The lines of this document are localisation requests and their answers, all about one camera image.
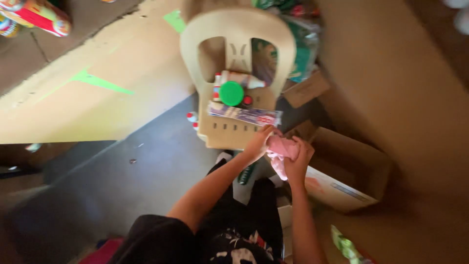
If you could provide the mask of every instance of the floor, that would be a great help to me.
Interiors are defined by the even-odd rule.
[[[125,235],[142,214],[165,214],[220,152],[207,149],[186,120],[194,109],[196,94],[121,142],[79,143],[51,161],[45,174],[53,187],[7,217],[25,261],[66,263],[99,239]],[[284,111],[283,131],[308,118],[332,128],[317,100],[293,109],[280,99],[277,109]],[[272,174],[261,162],[257,171]]]

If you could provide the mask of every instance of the pink cloth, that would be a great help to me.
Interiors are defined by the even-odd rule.
[[[267,156],[271,159],[270,164],[272,168],[280,176],[280,179],[287,180],[283,160],[290,158],[292,161],[295,161],[298,158],[300,151],[298,143],[294,140],[273,135],[267,139],[267,145],[269,146],[267,148]]]

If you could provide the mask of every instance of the beige plastic chair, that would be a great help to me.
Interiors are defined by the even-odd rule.
[[[208,148],[244,149],[258,126],[225,117],[209,116],[213,83],[207,82],[199,63],[199,45],[206,39],[225,37],[226,69],[252,72],[251,39],[264,39],[278,52],[277,71],[272,85],[249,89],[253,107],[274,110],[277,98],[292,69],[296,45],[287,25],[275,15],[256,8],[224,8],[194,17],[181,34],[181,54],[199,93],[197,135]]]

